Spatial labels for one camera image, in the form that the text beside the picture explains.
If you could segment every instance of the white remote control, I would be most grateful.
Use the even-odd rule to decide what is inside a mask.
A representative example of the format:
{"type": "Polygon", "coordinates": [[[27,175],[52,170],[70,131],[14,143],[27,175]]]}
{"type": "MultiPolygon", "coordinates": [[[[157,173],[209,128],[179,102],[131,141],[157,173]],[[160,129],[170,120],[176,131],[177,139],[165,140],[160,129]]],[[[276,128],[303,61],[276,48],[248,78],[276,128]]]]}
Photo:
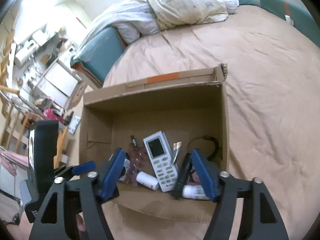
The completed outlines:
{"type": "Polygon", "coordinates": [[[151,164],[163,192],[173,190],[178,177],[178,167],[172,163],[174,156],[164,132],[156,132],[143,139],[151,164]]]}

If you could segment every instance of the box flap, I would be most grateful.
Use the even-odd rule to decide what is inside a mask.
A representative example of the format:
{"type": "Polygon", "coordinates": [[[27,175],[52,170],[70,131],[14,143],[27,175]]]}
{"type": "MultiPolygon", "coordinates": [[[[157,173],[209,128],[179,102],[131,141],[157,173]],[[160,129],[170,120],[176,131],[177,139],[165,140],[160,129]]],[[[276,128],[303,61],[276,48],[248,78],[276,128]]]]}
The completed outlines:
{"type": "Polygon", "coordinates": [[[90,105],[106,99],[141,93],[148,90],[192,85],[221,85],[228,75],[227,64],[220,63],[213,68],[188,70],[144,78],[120,85],[102,88],[84,94],[84,105],[90,105]]]}

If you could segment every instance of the metal bolt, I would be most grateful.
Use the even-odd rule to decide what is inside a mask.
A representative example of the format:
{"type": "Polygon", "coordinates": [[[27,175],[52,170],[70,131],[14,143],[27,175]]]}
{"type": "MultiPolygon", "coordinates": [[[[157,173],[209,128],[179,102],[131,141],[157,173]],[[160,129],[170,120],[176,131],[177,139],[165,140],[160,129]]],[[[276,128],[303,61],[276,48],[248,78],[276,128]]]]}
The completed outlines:
{"type": "Polygon", "coordinates": [[[261,183],[262,183],[262,179],[260,179],[260,178],[258,178],[258,177],[253,178],[253,181],[254,181],[255,183],[258,183],[258,184],[261,184],[261,183]]]}
{"type": "Polygon", "coordinates": [[[63,177],[57,177],[57,178],[54,179],[54,182],[55,182],[56,184],[60,184],[60,183],[62,183],[63,181],[64,181],[64,178],[63,178],[63,177]]]}
{"type": "Polygon", "coordinates": [[[227,172],[227,171],[222,171],[222,172],[220,172],[220,176],[221,176],[221,177],[224,177],[224,178],[227,178],[227,177],[230,176],[230,174],[229,174],[229,172],[227,172]]]}
{"type": "Polygon", "coordinates": [[[98,175],[98,173],[96,171],[90,171],[88,173],[89,178],[95,178],[95,177],[97,177],[97,175],[98,175]]]}

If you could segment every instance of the orange tape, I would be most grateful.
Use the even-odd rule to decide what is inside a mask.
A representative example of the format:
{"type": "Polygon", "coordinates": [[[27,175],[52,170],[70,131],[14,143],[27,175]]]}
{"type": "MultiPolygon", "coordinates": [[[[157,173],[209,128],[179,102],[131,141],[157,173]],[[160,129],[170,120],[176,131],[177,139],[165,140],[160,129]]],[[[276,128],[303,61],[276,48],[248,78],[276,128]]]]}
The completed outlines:
{"type": "Polygon", "coordinates": [[[173,80],[179,78],[179,72],[169,73],[147,78],[147,83],[156,83],[161,81],[173,80]]]}
{"type": "Polygon", "coordinates": [[[285,15],[290,16],[290,7],[287,1],[284,1],[284,11],[285,11],[285,15]]]}

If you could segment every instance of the small bottle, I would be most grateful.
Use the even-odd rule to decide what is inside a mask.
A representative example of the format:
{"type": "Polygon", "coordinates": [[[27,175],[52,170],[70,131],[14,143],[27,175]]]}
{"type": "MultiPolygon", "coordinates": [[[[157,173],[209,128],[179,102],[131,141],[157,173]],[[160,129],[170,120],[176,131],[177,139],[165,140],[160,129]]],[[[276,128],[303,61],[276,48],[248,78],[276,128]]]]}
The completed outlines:
{"type": "Polygon", "coordinates": [[[137,182],[141,183],[142,185],[151,188],[152,190],[157,190],[160,186],[158,179],[143,172],[140,171],[137,175],[137,182]]]}
{"type": "Polygon", "coordinates": [[[203,187],[185,185],[183,187],[182,196],[184,198],[192,198],[192,199],[205,199],[208,200],[207,196],[204,193],[203,187]]]}

